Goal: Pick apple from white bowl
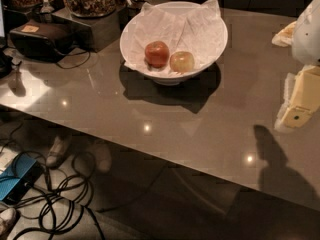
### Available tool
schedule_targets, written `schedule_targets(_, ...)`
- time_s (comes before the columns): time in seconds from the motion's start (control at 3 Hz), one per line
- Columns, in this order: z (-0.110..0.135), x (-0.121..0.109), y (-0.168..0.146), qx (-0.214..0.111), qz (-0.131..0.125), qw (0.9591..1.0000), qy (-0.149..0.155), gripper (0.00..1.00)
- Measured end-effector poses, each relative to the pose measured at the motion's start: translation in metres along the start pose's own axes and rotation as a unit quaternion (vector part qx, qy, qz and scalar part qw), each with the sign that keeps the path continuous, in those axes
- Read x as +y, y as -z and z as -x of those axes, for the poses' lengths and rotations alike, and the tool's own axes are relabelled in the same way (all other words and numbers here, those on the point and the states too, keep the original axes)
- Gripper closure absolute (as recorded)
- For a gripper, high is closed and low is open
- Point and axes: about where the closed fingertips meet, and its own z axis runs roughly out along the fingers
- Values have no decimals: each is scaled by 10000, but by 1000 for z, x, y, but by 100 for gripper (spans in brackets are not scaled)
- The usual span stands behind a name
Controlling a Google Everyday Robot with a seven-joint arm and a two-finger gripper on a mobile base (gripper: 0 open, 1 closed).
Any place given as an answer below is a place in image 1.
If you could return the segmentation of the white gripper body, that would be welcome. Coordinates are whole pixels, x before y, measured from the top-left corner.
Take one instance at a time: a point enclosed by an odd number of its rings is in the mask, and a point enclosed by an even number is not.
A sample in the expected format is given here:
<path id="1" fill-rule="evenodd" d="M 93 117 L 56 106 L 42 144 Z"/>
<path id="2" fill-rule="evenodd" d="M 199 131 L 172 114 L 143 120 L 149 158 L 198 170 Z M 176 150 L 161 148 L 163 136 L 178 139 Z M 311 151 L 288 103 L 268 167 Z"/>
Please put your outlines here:
<path id="1" fill-rule="evenodd" d="M 292 55 L 305 65 L 320 65 L 320 0 L 312 0 L 296 21 Z"/>

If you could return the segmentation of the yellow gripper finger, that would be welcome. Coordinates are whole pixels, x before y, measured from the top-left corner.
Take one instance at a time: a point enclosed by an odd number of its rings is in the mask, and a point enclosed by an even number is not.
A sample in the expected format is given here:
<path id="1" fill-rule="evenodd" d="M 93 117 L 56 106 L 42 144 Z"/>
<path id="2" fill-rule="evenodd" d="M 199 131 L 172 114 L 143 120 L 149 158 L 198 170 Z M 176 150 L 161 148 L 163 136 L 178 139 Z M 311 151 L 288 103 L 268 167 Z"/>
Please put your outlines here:
<path id="1" fill-rule="evenodd" d="M 288 73 L 283 99 L 274 128 L 288 133 L 303 127 L 320 108 L 320 67 L 305 65 L 297 74 Z"/>
<path id="2" fill-rule="evenodd" d="M 273 38 L 272 43 L 276 46 L 287 47 L 292 45 L 293 33 L 296 26 L 296 21 L 288 24 L 280 30 Z"/>

